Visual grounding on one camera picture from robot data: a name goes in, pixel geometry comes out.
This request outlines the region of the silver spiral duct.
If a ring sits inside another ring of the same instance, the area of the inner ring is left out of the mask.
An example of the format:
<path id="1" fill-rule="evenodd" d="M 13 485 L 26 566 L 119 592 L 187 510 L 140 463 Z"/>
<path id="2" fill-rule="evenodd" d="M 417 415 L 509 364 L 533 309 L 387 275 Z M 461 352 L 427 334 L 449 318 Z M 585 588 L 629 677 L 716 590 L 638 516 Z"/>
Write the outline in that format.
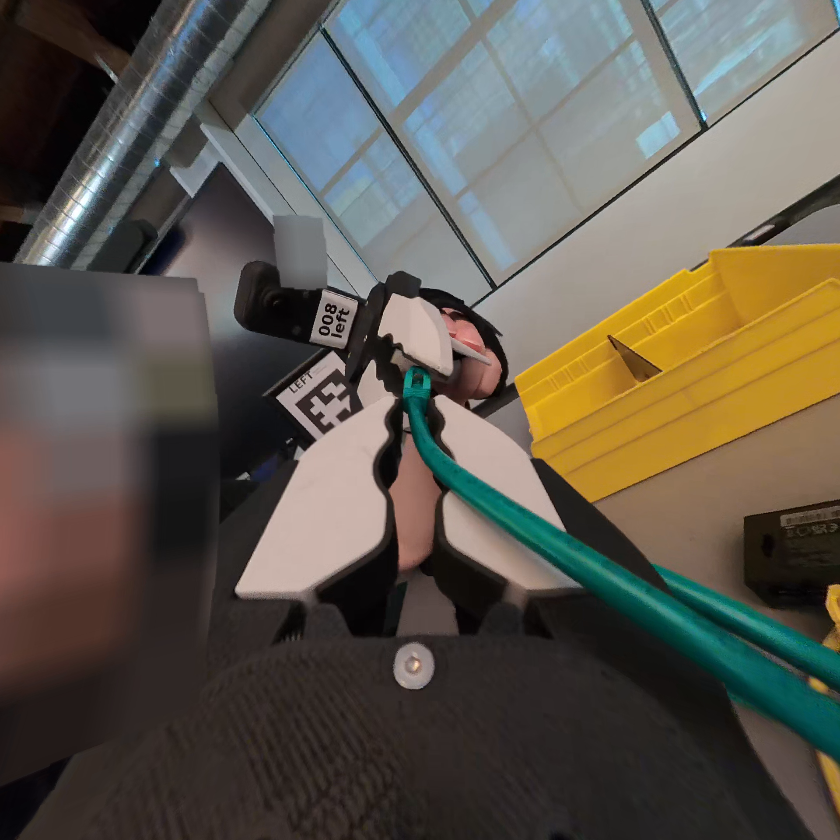
<path id="1" fill-rule="evenodd" d="M 162 2 L 17 252 L 88 267 L 205 102 L 237 123 L 330 2 Z"/>

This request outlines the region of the yellow plastic bin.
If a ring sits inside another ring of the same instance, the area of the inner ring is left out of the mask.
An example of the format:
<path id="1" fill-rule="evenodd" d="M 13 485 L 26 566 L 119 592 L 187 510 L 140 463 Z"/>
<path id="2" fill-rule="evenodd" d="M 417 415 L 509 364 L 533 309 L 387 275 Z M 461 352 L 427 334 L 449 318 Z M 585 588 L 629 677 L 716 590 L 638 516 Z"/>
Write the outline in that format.
<path id="1" fill-rule="evenodd" d="M 710 252 L 516 376 L 531 451 L 607 498 L 838 394 L 839 246 Z"/>

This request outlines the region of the black white marker board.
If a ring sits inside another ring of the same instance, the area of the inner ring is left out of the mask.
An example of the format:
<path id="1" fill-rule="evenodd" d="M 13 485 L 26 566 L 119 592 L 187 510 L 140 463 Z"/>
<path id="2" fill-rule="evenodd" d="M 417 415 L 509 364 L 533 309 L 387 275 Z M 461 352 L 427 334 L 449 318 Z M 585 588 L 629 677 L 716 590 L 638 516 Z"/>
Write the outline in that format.
<path id="1" fill-rule="evenodd" d="M 362 409 L 341 353 L 320 349 L 262 395 L 314 443 Z"/>

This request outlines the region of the large grid window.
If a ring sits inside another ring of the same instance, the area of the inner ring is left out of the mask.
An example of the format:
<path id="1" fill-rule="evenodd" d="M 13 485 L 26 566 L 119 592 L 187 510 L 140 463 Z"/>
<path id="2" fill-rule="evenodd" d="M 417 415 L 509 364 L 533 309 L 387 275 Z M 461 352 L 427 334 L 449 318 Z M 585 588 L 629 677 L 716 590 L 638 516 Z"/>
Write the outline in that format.
<path id="1" fill-rule="evenodd" d="M 824 1 L 338 2 L 255 120 L 376 279 L 474 302 L 836 30 Z"/>

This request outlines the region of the person's left hand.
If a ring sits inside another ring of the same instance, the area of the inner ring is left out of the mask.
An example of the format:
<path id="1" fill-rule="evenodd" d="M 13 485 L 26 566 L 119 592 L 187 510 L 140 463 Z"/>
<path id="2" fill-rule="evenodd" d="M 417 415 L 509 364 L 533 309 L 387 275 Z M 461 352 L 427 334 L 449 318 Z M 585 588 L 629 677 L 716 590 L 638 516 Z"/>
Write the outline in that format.
<path id="1" fill-rule="evenodd" d="M 508 379 L 508 360 L 499 332 L 471 310 L 445 307 L 439 310 L 449 337 L 480 354 L 488 363 L 455 352 L 453 374 L 446 381 L 433 381 L 433 391 L 462 406 L 498 395 Z"/>

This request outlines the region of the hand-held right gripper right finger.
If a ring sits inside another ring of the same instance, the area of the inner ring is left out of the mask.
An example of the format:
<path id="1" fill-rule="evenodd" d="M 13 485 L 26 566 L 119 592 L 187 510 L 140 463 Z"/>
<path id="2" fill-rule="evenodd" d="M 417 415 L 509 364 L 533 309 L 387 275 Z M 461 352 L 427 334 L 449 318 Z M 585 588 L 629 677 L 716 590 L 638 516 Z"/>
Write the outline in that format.
<path id="1" fill-rule="evenodd" d="M 560 530 L 564 524 L 531 459 L 509 436 L 445 396 L 434 398 L 443 418 L 442 448 L 456 464 Z M 445 549 L 477 567 L 482 581 L 495 587 L 492 597 L 527 597 L 575 592 L 581 586 L 543 557 L 521 545 L 495 523 L 448 491 L 442 496 Z"/>

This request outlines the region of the black ethernet switch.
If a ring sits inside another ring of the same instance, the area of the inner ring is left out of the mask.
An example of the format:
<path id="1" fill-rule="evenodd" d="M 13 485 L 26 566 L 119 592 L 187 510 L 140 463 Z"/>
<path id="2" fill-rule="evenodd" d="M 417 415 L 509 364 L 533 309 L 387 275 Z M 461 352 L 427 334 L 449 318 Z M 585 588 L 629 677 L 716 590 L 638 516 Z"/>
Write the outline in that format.
<path id="1" fill-rule="evenodd" d="M 747 516 L 743 581 L 776 610 L 817 610 L 839 583 L 839 500 Z"/>

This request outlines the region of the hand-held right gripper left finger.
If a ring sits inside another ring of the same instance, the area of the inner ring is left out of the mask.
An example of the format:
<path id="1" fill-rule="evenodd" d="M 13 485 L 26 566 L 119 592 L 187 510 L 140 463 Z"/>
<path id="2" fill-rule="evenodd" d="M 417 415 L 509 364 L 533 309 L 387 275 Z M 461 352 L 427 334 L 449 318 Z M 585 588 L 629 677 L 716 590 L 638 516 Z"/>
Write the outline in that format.
<path id="1" fill-rule="evenodd" d="M 313 444 L 292 470 L 239 578 L 241 600 L 341 598 L 356 573 L 396 575 L 393 510 L 382 458 L 398 453 L 397 398 L 384 396 Z"/>

